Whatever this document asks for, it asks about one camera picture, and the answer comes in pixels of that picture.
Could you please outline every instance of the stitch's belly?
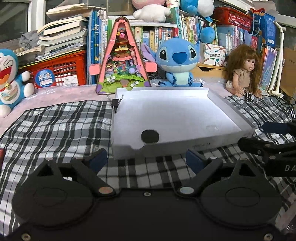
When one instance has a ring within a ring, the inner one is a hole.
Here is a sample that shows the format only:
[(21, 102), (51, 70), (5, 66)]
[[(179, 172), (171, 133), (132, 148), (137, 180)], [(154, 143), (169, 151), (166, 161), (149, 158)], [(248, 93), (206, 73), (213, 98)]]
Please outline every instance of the stitch's belly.
[(176, 78), (176, 85), (187, 85), (189, 79), (189, 72), (185, 73), (174, 73)]

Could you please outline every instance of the checkered tablecloth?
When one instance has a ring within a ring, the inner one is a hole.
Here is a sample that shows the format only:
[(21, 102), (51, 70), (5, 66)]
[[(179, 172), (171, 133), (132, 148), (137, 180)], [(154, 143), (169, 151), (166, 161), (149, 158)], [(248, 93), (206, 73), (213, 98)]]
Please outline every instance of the checkered tablecloth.
[[(265, 134), (266, 121), (285, 122), (292, 116), (284, 105), (269, 99), (247, 103), (236, 96), (226, 98), (256, 126), (255, 136), (275, 144), (295, 141), (290, 135)], [(18, 227), (11, 200), (16, 189), (46, 157), (69, 162), (73, 157), (87, 156), (100, 148), (109, 153), (107, 165), (98, 176), (115, 189), (121, 187), (179, 187), (193, 177), (185, 164), (185, 154), (156, 158), (115, 161), (110, 148), (111, 105), (107, 101), (82, 101), (26, 111), (4, 133), (0, 147), (7, 150), (0, 176), (0, 232), (9, 234)], [(203, 152), (225, 162), (248, 158), (260, 167), (261, 159), (230, 145)], [(295, 179), (266, 177), (282, 195), (284, 214), (295, 200)]]

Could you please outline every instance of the white box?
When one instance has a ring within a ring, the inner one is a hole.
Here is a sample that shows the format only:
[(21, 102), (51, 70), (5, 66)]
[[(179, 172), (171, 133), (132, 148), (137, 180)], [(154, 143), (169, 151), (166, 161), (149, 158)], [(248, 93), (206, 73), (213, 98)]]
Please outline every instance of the white box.
[(224, 66), (226, 48), (213, 44), (200, 43), (200, 63)]
[[(113, 113), (111, 144), (115, 159), (207, 150), (251, 137), (255, 127), (208, 88), (138, 87), (117, 89), (121, 102)], [(145, 130), (159, 133), (157, 143), (144, 143)]]

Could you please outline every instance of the doll's hair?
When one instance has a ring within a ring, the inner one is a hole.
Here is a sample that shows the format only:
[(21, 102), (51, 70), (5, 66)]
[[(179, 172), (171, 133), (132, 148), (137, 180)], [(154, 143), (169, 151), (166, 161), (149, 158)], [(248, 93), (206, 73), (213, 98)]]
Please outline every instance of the doll's hair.
[(229, 55), (226, 65), (226, 80), (233, 80), (233, 70), (242, 69), (247, 59), (255, 60), (255, 68), (250, 72), (249, 91), (255, 93), (262, 76), (262, 63), (259, 55), (248, 45), (237, 46)]

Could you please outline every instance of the white pvc stand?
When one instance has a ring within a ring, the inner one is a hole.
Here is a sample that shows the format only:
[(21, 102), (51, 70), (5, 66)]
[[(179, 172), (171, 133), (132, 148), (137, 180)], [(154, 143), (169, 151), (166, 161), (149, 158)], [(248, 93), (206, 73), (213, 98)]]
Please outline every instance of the white pvc stand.
[(270, 95), (276, 95), (280, 98), (283, 98), (284, 95), (279, 92), (279, 85), (281, 83), (281, 72), (283, 69), (284, 31), (286, 31), (286, 27), (282, 27), (281, 25), (278, 24), (277, 21), (274, 21), (274, 24), (279, 28), (281, 43), (280, 43), (280, 47), (279, 47), (279, 53), (277, 56), (276, 64), (275, 64), (274, 74), (272, 76), (272, 80), (271, 80), (271, 83), (270, 83), (267, 93)]

